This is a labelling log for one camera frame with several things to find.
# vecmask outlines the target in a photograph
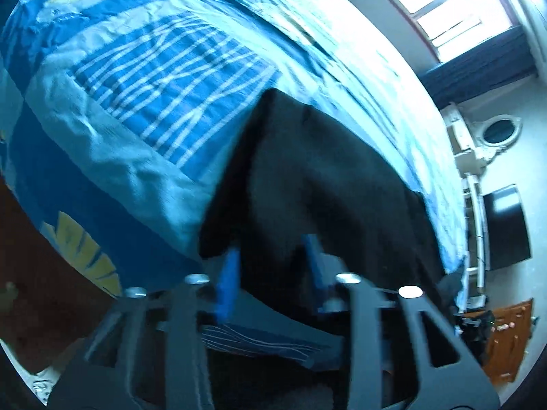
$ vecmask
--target brown wooden floor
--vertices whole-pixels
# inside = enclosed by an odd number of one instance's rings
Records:
[[[0,315],[0,338],[31,373],[91,333],[113,301],[54,251],[0,182],[0,286],[6,282],[19,293]]]

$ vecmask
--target blue bedsheet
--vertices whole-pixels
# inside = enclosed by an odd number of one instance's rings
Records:
[[[204,212],[270,87],[377,149],[424,194],[447,272],[463,260],[444,123],[347,0],[21,0],[0,54],[2,175],[65,260],[112,295],[167,289],[200,270]],[[205,339],[302,362],[315,350],[245,331],[214,328]]]

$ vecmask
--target window frame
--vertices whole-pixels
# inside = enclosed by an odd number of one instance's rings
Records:
[[[401,15],[403,15],[405,17],[405,19],[407,19],[408,23],[414,28],[414,30],[417,32],[417,34],[422,38],[422,40],[426,43],[426,45],[428,46],[428,49],[430,50],[430,52],[433,54],[433,56],[436,58],[437,62],[438,63],[442,63],[441,59],[440,59],[440,54],[439,54],[439,49],[437,46],[435,46],[433,44],[433,41],[435,39],[437,39],[438,37],[440,37],[441,35],[444,35],[446,34],[449,30],[447,31],[444,31],[442,32],[441,34],[437,35],[437,37],[435,37],[434,39],[431,39],[429,37],[429,35],[426,33],[426,31],[422,28],[422,26],[418,23],[418,19],[423,17],[424,15],[430,13],[431,11],[433,11],[434,9],[438,8],[439,6],[441,6],[443,3],[449,1],[449,0],[433,0],[432,2],[428,3],[426,6],[423,6],[421,9],[419,9],[418,11],[414,12],[414,13],[411,13],[407,8],[406,6],[400,2],[400,0],[389,0],[393,6],[395,6],[395,8],[398,10],[399,13],[401,13]],[[502,8],[504,9],[505,13],[507,14],[507,17],[511,23],[512,26],[515,26],[516,24],[519,23],[518,21],[518,18],[515,14],[515,11],[513,10],[512,6],[511,6],[511,3],[509,2],[509,0],[499,0]],[[475,26],[477,26],[476,24],[468,29],[466,29],[464,32],[461,32],[459,33],[458,35],[456,35],[454,37],[457,38],[458,36],[464,34],[465,32],[469,31],[470,29],[474,28]]]

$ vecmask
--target bed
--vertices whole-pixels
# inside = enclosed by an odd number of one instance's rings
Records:
[[[465,259],[444,122],[347,0],[20,0],[0,54],[5,183],[59,254],[113,296],[168,289],[201,270],[207,205],[271,87],[381,153],[424,195],[445,271]],[[318,350],[241,323],[212,327],[204,341],[303,364]]]

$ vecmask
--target wall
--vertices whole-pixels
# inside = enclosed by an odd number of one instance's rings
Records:
[[[522,133],[510,149],[497,156],[481,179],[483,193],[516,183],[528,225],[532,258],[486,276],[486,294],[490,306],[497,308],[534,298],[533,314],[541,316],[527,347],[527,355],[516,381],[499,392],[507,399],[530,371],[547,341],[547,87],[538,79],[526,79],[513,85],[510,92],[499,91],[499,97],[474,100],[460,105],[469,121],[483,121],[497,114],[522,118]]]
[[[400,52],[415,73],[428,71],[437,58],[407,19],[389,0],[349,0]]]

